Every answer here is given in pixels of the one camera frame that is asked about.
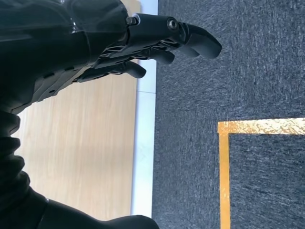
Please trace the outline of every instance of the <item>robotic hand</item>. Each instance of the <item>robotic hand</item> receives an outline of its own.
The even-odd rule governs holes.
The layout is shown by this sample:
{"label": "robotic hand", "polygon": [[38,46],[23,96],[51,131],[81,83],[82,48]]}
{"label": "robotic hand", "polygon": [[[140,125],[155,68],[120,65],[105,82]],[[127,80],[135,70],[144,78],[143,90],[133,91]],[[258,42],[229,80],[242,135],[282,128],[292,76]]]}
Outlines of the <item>robotic hand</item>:
{"label": "robotic hand", "polygon": [[175,49],[213,59],[221,45],[172,17],[130,17],[120,0],[0,0],[0,228],[158,228],[140,216],[101,222],[38,194],[10,136],[32,103],[108,74],[142,78],[133,59],[169,64]]}

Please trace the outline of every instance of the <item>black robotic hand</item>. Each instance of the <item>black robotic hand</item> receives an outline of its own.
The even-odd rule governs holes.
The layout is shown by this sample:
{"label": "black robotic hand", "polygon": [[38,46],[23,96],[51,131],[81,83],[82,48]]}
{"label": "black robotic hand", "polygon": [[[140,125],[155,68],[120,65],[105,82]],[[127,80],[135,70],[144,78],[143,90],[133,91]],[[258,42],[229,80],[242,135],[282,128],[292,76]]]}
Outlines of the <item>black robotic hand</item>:
{"label": "black robotic hand", "polygon": [[175,58],[171,51],[175,49],[190,57],[202,55],[209,59],[216,58],[221,51],[221,45],[206,30],[172,17],[139,13],[127,17],[127,22],[128,31],[122,41],[106,48],[93,66],[74,82],[122,73],[142,78],[146,70],[131,60],[155,59],[170,64]]}
{"label": "black robotic hand", "polygon": [[157,229],[145,217],[101,222],[36,193],[11,135],[32,103],[108,74],[142,78],[133,59],[169,64],[175,49],[212,59],[221,45],[172,17],[130,17],[120,0],[0,0],[0,228]]}

